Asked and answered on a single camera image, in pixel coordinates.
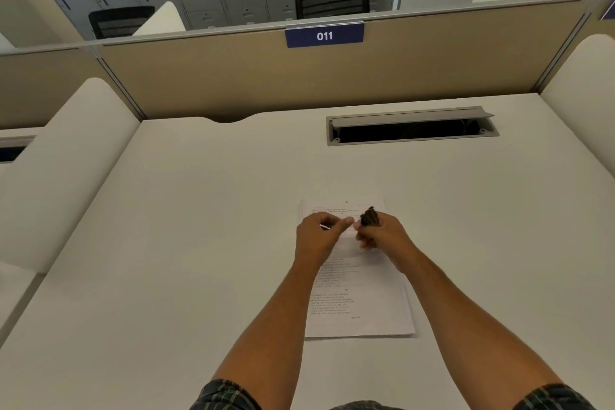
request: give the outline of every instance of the paper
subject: paper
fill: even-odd
[[[358,220],[379,198],[337,204],[303,204],[303,217],[325,211]],[[320,268],[310,297],[305,337],[399,336],[414,334],[406,280],[380,250],[364,251],[349,228]]]

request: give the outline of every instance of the black object in hand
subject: black object in hand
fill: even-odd
[[[378,219],[378,213],[374,211],[374,207],[370,206],[370,209],[361,214],[361,225],[362,226],[376,226],[380,225],[380,220]]]

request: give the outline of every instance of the forearm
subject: forearm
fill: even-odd
[[[423,253],[402,268],[429,319],[450,375],[472,410],[511,410],[561,382],[517,336],[461,292]]]
[[[294,264],[271,300],[237,339],[212,379],[245,388],[263,410],[288,410],[295,394],[309,297],[316,273]]]

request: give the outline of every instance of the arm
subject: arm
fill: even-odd
[[[264,410],[288,410],[293,401],[312,284],[352,218],[319,212],[297,227],[295,261],[280,287],[237,339],[212,379],[239,384]],[[323,230],[320,224],[332,227]]]
[[[447,369],[472,410],[511,410],[534,389],[561,383],[511,331],[465,296],[410,240],[400,222],[379,212],[380,227],[361,227],[357,239],[379,247],[412,284]]]

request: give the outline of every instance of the left hand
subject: left hand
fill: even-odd
[[[295,263],[314,269],[318,273],[320,266],[329,258],[331,250],[338,238],[349,228],[354,219],[340,219],[328,212],[317,212],[305,217],[297,226],[297,246],[295,248]],[[320,227],[331,227],[325,230]]]

